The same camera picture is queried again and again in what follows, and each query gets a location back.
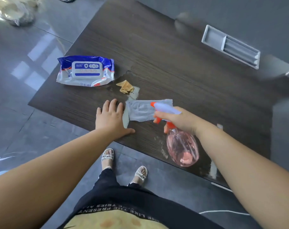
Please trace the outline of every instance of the brown paper scrap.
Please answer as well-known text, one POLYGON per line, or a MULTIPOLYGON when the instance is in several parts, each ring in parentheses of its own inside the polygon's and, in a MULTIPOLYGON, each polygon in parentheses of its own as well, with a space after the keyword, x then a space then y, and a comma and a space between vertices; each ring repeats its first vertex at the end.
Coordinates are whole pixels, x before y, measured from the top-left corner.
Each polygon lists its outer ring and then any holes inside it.
POLYGON ((124 94, 128 94, 129 92, 134 91, 133 85, 131 85, 127 80, 124 80, 121 83, 116 84, 117 86, 120 86, 120 92, 124 94))

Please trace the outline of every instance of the spray bottle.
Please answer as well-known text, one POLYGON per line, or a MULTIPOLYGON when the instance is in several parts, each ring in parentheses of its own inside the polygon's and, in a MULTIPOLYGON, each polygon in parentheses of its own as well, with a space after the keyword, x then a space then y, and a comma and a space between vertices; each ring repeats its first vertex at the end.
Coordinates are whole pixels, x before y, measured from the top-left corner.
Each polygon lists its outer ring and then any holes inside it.
MULTIPOLYGON (((181 111, 178 111, 168 104, 151 102, 151 106, 154 107, 156 111, 177 115, 181 114, 181 111)), ((156 119, 157 123, 162 120, 160 118, 156 119)), ((169 128, 167 148, 173 161, 183 167, 188 167, 196 163, 199 158, 199 153, 195 138, 191 134, 178 129, 170 121, 167 121, 166 124, 169 128)))

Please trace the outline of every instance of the blue and white wet wipes pack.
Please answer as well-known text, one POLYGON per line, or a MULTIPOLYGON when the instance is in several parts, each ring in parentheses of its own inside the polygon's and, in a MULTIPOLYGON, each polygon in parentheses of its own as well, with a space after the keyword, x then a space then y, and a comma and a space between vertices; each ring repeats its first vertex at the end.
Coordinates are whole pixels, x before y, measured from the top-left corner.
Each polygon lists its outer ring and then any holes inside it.
POLYGON ((114 80, 114 60, 100 56, 65 56, 58 58, 61 69, 57 82, 96 87, 114 80))

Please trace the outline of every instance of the sandal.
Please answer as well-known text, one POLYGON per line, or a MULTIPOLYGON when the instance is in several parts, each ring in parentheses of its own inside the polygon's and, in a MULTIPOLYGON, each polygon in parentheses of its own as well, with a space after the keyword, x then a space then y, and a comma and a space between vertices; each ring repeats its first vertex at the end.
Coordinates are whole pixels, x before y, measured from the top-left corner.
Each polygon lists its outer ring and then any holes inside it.
POLYGON ((138 170, 137 170, 136 173, 135 173, 135 176, 139 177, 139 178, 144 182, 144 180, 145 180, 146 177, 147 177, 147 169, 146 169, 146 167, 145 167, 145 166, 139 167, 138 170), (142 174, 141 168, 144 168, 144 169, 145 169, 146 174, 142 174))
MULTIPOLYGON (((112 148, 108 148, 106 150, 104 150, 104 152, 102 153, 102 158, 101 158, 101 162, 104 160, 104 159, 112 159, 114 160, 114 150, 112 148)), ((111 166, 107 166, 105 167, 104 169, 111 169, 112 167, 111 166)))

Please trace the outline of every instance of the gray tile floor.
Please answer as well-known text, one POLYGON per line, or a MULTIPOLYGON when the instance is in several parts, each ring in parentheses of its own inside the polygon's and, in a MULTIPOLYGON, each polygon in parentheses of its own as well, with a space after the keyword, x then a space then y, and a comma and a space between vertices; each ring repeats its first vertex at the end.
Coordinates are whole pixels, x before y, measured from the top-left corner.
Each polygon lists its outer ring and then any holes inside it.
MULTIPOLYGON (((0 175, 34 159, 86 130, 27 105, 104 0, 42 0, 42 11, 29 27, 13 27, 0 19, 0 175)), ((272 159, 289 170, 289 100, 274 108, 272 159)), ((245 212, 234 195, 207 180, 113 142, 118 182, 126 185, 140 165, 148 168, 146 188, 196 211, 245 212)), ((101 172, 100 160, 88 170, 68 199, 43 226, 56 228, 101 172)), ((250 217, 208 213, 228 228, 260 228, 250 217)))

